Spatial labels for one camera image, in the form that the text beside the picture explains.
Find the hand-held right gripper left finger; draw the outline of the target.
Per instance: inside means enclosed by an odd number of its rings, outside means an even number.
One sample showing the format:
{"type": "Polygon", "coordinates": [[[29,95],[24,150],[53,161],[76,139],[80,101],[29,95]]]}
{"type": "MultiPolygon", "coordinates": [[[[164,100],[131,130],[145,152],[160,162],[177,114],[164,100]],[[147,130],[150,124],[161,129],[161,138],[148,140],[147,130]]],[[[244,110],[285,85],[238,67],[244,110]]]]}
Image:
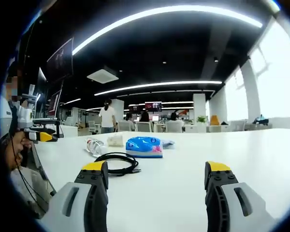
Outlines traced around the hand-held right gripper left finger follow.
{"type": "Polygon", "coordinates": [[[85,165],[50,200],[40,224],[47,232],[106,232],[108,165],[85,165]]]}

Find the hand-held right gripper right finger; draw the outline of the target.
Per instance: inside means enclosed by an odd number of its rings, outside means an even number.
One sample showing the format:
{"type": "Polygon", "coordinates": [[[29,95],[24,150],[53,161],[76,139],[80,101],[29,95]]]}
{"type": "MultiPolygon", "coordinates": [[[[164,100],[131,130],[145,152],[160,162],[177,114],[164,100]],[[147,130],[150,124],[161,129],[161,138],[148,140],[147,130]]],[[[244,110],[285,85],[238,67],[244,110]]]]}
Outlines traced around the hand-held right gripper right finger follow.
{"type": "Polygon", "coordinates": [[[204,189],[209,232],[270,232],[275,228],[265,200],[247,183],[238,182],[227,165],[205,163],[204,189]]]}

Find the person's left hand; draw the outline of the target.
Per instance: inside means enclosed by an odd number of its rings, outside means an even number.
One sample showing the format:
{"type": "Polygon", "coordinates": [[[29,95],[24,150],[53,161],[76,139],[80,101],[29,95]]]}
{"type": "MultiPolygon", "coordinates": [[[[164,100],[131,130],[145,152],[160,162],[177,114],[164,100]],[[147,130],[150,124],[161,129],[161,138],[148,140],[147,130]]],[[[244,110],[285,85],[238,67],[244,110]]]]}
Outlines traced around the person's left hand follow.
{"type": "Polygon", "coordinates": [[[15,133],[13,137],[13,144],[14,144],[13,147],[14,147],[15,153],[18,154],[24,149],[24,147],[31,148],[32,141],[30,141],[29,139],[25,137],[25,133],[23,131],[19,131],[15,133]]]}

